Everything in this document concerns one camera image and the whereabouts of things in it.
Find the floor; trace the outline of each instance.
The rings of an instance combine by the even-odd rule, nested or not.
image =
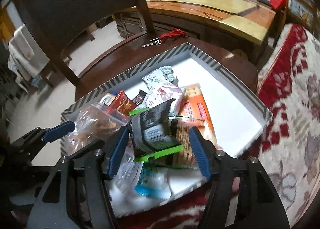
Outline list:
[[[86,33],[77,37],[69,46],[72,57],[69,67],[79,75],[81,71],[104,51],[124,40],[120,37],[113,21],[102,29],[94,31],[94,41]],[[24,95],[11,116],[8,127],[10,141],[13,142],[35,127],[42,129],[60,124],[60,114],[74,103],[75,87],[59,72],[49,77],[54,88],[48,85],[41,92]],[[60,158],[60,141],[48,143],[34,158],[34,166],[54,166]]]

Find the red gift box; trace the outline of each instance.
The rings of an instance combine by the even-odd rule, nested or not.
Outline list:
[[[270,0],[270,6],[275,10],[281,10],[285,6],[285,0]]]

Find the wooden desk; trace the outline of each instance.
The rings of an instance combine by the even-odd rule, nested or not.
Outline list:
[[[229,51],[242,49],[252,63],[263,53],[275,12],[257,0],[146,0],[156,30],[183,29]],[[120,35],[139,33],[135,7],[115,14]]]
[[[233,55],[223,48],[190,37],[178,38],[175,41],[158,46],[142,47],[143,44],[148,43],[149,40],[155,37],[156,34],[152,35],[142,32],[127,38],[99,56],[80,74],[80,82],[76,87],[75,100],[80,99],[93,89],[129,68],[185,42],[189,42],[207,53],[234,73],[251,90],[256,90],[258,71],[247,60]]]

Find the red and white blanket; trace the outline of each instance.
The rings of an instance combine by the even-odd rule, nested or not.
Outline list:
[[[320,180],[320,43],[299,25],[285,26],[259,73],[258,96],[274,119],[247,152],[259,158],[287,212],[290,226],[303,215]],[[209,185],[162,207],[120,218],[121,228],[196,228]]]

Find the red ribbon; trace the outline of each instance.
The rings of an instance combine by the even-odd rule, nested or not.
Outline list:
[[[161,40],[162,42],[166,39],[166,38],[178,38],[180,36],[184,36],[186,35],[187,32],[180,30],[180,29],[172,29],[169,33],[164,33],[159,37],[159,40]]]

